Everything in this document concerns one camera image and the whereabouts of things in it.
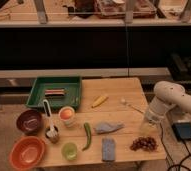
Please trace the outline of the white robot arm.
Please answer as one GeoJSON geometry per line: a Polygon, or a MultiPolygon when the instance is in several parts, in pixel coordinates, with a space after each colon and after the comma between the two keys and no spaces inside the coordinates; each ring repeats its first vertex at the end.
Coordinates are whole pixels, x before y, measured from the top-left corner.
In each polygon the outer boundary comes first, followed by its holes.
{"type": "Polygon", "coordinates": [[[154,98],[149,103],[139,130],[146,135],[153,132],[165,115],[175,107],[191,114],[191,95],[177,83],[159,81],[154,86],[154,98]]]}

